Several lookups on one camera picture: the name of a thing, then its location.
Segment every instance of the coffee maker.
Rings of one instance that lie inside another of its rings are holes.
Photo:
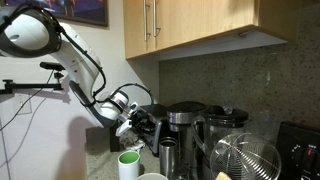
[[[200,156],[203,155],[193,141],[191,124],[192,120],[203,115],[206,105],[195,101],[184,101],[168,107],[167,119],[172,132],[178,133],[178,169],[177,179],[199,179],[197,178],[196,166]]]
[[[227,135],[244,133],[248,116],[247,112],[240,109],[210,105],[202,115],[192,120],[193,138],[197,147],[204,153],[202,163],[199,165],[201,179],[213,180],[215,178],[212,176],[209,162],[214,146]],[[199,126],[203,127],[203,132],[197,130]]]

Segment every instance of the picture frame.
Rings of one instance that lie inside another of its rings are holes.
[[[29,2],[56,18],[108,27],[108,0],[1,0],[1,6]]]

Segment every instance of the wall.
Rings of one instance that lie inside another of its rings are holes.
[[[320,128],[320,4],[303,1],[295,43],[160,62],[160,102],[247,111],[248,131],[274,141],[281,121]]]
[[[158,63],[127,62],[124,58],[124,30],[122,1],[109,1],[109,28],[67,22],[91,45],[100,57],[106,73],[105,92],[111,93],[125,83],[139,83],[151,90],[158,99]],[[39,62],[56,62],[50,56],[37,59],[0,57],[0,77],[16,83],[45,83],[50,72],[39,68]],[[101,85],[98,77],[95,87]],[[85,129],[94,126],[88,112],[68,88],[68,76],[62,81],[63,91],[44,90],[31,99],[32,113],[18,115],[3,133],[9,160],[7,167],[0,138],[1,180],[86,179]],[[136,87],[123,89],[131,102],[149,103],[146,93]],[[32,95],[36,90],[16,93]],[[14,96],[0,95],[2,125],[14,116]]]

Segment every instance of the cabinet handle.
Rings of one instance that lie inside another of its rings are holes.
[[[150,5],[147,5],[147,0],[143,0],[143,25],[144,25],[144,41],[148,41],[148,36],[150,36],[150,33],[147,32],[147,7],[150,7]]]
[[[153,37],[157,37],[157,0],[153,0]]]

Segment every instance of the granite backsplash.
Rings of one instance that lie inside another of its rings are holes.
[[[245,110],[247,130],[271,141],[281,121],[320,128],[319,1],[302,8],[294,43],[160,61],[159,102],[186,100]]]

